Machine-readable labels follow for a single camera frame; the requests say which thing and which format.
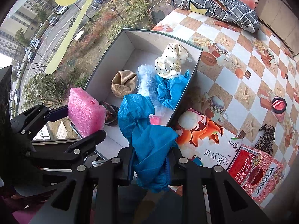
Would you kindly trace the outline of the large pink foam sponge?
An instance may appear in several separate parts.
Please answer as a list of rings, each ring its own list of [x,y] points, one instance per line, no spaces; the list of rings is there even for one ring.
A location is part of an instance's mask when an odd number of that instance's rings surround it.
[[[104,129],[106,108],[82,88],[70,89],[67,108],[68,117],[83,138]]]

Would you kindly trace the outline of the blue fabric cloth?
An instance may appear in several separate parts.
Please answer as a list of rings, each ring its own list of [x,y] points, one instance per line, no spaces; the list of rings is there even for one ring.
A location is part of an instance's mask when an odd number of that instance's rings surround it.
[[[133,170],[138,185],[154,193],[165,191],[171,184],[168,153],[178,148],[178,134],[170,127],[150,123],[155,113],[152,100],[140,94],[125,95],[118,112],[119,128],[133,146],[136,156]]]
[[[190,71],[173,79],[156,75],[157,99],[165,107],[174,110],[190,79]]]

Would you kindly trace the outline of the beige knitted hat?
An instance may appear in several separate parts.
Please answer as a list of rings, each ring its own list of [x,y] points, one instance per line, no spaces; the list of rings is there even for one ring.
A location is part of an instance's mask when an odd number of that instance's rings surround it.
[[[117,72],[111,82],[112,93],[118,97],[123,98],[125,95],[132,94],[137,85],[137,74],[130,70],[123,70]]]

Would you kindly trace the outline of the light blue fluffy duster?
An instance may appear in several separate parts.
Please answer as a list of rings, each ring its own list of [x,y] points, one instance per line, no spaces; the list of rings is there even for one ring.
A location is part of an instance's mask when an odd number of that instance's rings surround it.
[[[137,93],[148,96],[155,108],[155,115],[162,116],[164,108],[158,100],[156,71],[152,65],[140,65],[137,69]]]

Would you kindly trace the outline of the white polka dot scarf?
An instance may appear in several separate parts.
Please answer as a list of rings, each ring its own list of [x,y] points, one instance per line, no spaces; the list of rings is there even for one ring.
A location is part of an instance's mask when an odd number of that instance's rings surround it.
[[[180,44],[169,43],[161,57],[155,60],[156,74],[164,79],[179,77],[185,62],[192,62],[186,49]]]

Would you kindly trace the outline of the dark red knitted hat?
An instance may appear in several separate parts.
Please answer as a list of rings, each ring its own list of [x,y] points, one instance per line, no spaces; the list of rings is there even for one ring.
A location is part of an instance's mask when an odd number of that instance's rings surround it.
[[[99,104],[106,109],[105,125],[116,126],[118,124],[119,108],[115,105],[110,105],[105,101],[100,101]]]

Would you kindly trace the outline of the small pink foam sponge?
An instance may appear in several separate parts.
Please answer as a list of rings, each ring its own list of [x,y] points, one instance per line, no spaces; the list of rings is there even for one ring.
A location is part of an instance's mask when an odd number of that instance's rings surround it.
[[[149,120],[150,120],[150,124],[152,124],[152,125],[160,125],[161,117],[150,114]]]

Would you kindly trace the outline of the red paper box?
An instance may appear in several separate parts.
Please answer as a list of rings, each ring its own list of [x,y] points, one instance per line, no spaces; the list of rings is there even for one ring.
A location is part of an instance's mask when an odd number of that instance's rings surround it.
[[[270,154],[242,144],[228,168],[230,176],[260,206],[271,200],[283,179],[283,164]]]

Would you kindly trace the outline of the large white storage box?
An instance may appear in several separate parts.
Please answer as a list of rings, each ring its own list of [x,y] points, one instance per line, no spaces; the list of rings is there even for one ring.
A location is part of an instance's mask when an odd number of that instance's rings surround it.
[[[141,89],[145,93],[153,92],[156,89],[155,60],[170,43],[186,49],[187,61],[181,66],[181,73],[185,74],[188,71],[190,78],[193,78],[203,51],[200,47],[163,32],[123,29],[99,60],[85,86],[85,91],[97,101],[119,107],[122,99],[113,94],[112,79],[117,72],[129,70],[137,74],[135,94]]]

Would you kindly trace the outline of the leopard print cloth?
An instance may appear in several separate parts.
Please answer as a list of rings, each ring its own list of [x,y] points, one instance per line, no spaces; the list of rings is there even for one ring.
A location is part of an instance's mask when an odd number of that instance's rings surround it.
[[[264,124],[258,131],[263,131],[263,134],[259,137],[254,147],[272,156],[275,128],[272,125]]]

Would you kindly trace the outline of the checkered patterned tablecloth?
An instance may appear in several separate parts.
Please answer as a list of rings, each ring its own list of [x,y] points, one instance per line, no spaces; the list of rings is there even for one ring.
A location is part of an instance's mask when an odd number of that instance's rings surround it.
[[[298,155],[298,70],[280,41],[267,30],[254,37],[239,27],[182,9],[172,11],[154,30],[203,50],[178,118],[192,108],[252,148],[263,134],[258,130],[272,125],[272,157],[283,164],[283,179],[273,195],[285,192],[282,183]],[[272,110],[275,96],[287,103],[282,122]],[[271,200],[258,206],[264,208]]]

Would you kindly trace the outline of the red striped knit hat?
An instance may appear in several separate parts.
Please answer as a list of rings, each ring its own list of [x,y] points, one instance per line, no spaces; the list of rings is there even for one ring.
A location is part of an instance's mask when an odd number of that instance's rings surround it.
[[[285,117],[287,108],[286,100],[282,97],[275,96],[272,100],[272,110],[279,122],[282,122]]]

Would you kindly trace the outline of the dark plaid pillow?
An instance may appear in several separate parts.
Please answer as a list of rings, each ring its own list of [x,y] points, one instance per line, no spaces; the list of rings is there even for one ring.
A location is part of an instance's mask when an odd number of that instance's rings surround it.
[[[250,33],[259,30],[255,10],[240,0],[174,0],[174,6],[216,18],[222,22],[235,23]]]

